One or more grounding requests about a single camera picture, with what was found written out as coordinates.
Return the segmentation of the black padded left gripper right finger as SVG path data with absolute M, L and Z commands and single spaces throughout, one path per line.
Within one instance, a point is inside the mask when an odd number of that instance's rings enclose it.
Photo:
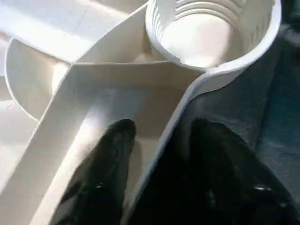
M 131 217 L 131 225 L 297 225 L 290 193 L 221 123 L 196 119 L 187 147 L 172 138 Z

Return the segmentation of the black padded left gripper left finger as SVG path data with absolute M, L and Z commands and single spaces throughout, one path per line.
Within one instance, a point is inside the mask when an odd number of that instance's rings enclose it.
M 106 129 L 76 168 L 50 224 L 120 224 L 135 136 L 131 119 L 121 119 Z

